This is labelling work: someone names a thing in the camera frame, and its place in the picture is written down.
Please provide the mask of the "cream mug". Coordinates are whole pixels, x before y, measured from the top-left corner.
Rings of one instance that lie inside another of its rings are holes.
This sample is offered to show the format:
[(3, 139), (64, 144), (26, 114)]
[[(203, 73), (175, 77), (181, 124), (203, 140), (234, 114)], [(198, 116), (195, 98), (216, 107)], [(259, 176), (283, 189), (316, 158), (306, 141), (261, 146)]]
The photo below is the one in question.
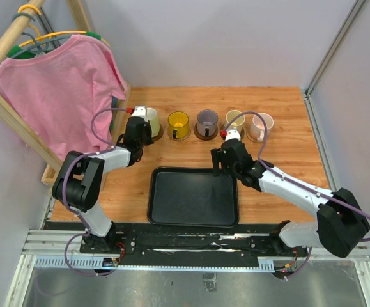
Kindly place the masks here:
[(227, 127), (230, 122), (231, 125), (229, 128), (236, 129), (239, 133), (241, 133), (245, 123), (245, 116), (242, 115), (242, 112), (239, 110), (230, 110), (226, 113), (224, 126)]

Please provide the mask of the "purple mug black handle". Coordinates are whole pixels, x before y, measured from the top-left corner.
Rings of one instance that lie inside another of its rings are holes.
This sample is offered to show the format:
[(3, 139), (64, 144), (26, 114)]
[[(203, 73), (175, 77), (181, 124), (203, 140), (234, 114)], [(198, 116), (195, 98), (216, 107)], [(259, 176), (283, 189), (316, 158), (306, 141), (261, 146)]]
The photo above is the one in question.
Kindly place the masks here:
[(203, 137), (210, 137), (217, 132), (217, 123), (219, 117), (211, 109), (205, 109), (197, 115), (197, 131)]

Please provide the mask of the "pink mug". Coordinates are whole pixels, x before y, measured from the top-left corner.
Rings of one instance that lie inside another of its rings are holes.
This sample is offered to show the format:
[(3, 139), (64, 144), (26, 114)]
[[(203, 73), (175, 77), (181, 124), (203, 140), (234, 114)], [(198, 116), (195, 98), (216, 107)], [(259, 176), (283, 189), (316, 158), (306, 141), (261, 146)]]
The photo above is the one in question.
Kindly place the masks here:
[(249, 127), (249, 132), (253, 135), (258, 135), (260, 130), (265, 131), (265, 127), (267, 127), (267, 134), (269, 134), (274, 126), (274, 119), (267, 113), (260, 113), (259, 115), (264, 121), (262, 121), (259, 116), (254, 115)]

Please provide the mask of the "woven rattan coaster back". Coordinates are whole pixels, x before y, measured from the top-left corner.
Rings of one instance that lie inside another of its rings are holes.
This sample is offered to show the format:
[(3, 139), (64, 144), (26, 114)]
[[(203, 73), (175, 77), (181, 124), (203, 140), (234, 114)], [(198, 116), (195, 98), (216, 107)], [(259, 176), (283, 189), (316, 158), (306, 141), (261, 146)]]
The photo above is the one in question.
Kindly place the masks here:
[(190, 129), (188, 127), (168, 127), (168, 137), (173, 141), (184, 141), (190, 136)]

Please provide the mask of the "white mug yellow handle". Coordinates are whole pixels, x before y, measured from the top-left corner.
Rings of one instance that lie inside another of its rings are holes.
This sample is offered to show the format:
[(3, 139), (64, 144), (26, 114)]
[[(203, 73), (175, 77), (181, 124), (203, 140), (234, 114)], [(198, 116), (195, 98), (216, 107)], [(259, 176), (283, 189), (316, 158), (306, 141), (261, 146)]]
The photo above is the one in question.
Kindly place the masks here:
[(157, 110), (151, 107), (146, 108), (146, 117), (151, 127), (151, 137), (155, 138), (158, 136), (160, 131), (160, 123), (158, 119)]

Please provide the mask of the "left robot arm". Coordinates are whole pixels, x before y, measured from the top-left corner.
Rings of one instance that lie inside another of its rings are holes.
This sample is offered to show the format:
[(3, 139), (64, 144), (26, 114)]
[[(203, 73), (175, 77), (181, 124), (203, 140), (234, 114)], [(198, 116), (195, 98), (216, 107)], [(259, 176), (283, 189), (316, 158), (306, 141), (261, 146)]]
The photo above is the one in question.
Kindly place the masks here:
[(134, 165), (141, 160), (145, 146), (153, 143), (147, 120), (131, 116), (125, 133), (116, 145), (102, 152), (71, 151), (52, 186), (52, 197), (59, 200), (84, 224), (87, 236), (103, 253), (116, 248), (115, 224), (105, 215), (99, 203), (104, 174)]

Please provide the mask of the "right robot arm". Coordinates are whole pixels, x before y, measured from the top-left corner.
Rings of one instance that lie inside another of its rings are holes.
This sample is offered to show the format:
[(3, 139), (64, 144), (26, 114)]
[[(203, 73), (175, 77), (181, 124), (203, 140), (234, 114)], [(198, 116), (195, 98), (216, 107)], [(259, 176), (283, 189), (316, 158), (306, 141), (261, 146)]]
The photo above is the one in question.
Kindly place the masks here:
[(273, 164), (254, 160), (245, 145), (225, 141), (211, 150), (214, 175), (231, 175), (245, 187), (278, 196), (306, 211), (313, 222), (281, 222), (270, 239), (271, 251), (283, 256), (297, 246), (324, 248), (339, 258), (347, 257), (370, 231), (367, 217), (352, 192), (331, 191), (298, 180)]

